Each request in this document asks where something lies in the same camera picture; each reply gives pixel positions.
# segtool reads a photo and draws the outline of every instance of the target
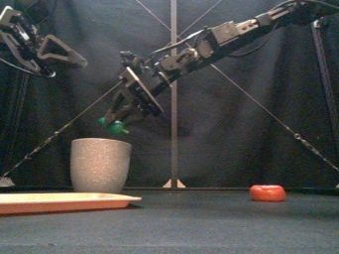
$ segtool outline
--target wooden tray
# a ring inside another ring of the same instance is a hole
[[[0,194],[0,214],[124,208],[142,197],[110,193],[54,192]]]

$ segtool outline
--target tomato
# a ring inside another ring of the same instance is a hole
[[[282,186],[253,186],[250,195],[254,201],[279,202],[286,200]]]

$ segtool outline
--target dark table surface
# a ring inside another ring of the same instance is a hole
[[[127,208],[0,217],[0,253],[339,253],[339,196],[146,191]]]

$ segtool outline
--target black backdrop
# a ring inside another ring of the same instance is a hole
[[[206,25],[216,26],[231,20],[242,22],[279,2],[179,0],[178,33],[184,38]],[[132,51],[147,58],[171,41],[170,0],[47,3],[52,15],[42,24],[42,34],[52,33],[64,40],[83,54],[88,66],[86,69],[55,66],[56,78],[30,77],[26,83],[26,75],[0,65],[3,172],[112,88],[123,72],[119,52]],[[335,36],[327,33],[326,37],[329,45],[335,45]],[[2,50],[3,57],[11,59],[11,54]],[[335,65],[334,60],[333,72],[338,69]],[[289,26],[274,33],[267,45],[253,55],[223,59],[215,67],[208,66],[179,80],[175,142],[180,181],[187,187],[203,188],[254,184],[335,187],[338,172],[301,145],[226,75],[338,163],[311,25]],[[23,86],[23,112],[18,114]],[[96,123],[111,98],[112,95],[104,98],[14,172],[11,178],[16,185],[68,186],[71,142],[83,137],[112,138],[132,144],[128,187],[166,184],[174,168],[171,90],[158,97],[166,113],[130,126],[127,136],[112,136]]]

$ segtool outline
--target gray cup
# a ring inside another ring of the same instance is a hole
[[[72,141],[71,179],[76,192],[120,193],[128,174],[131,144],[100,138]]]

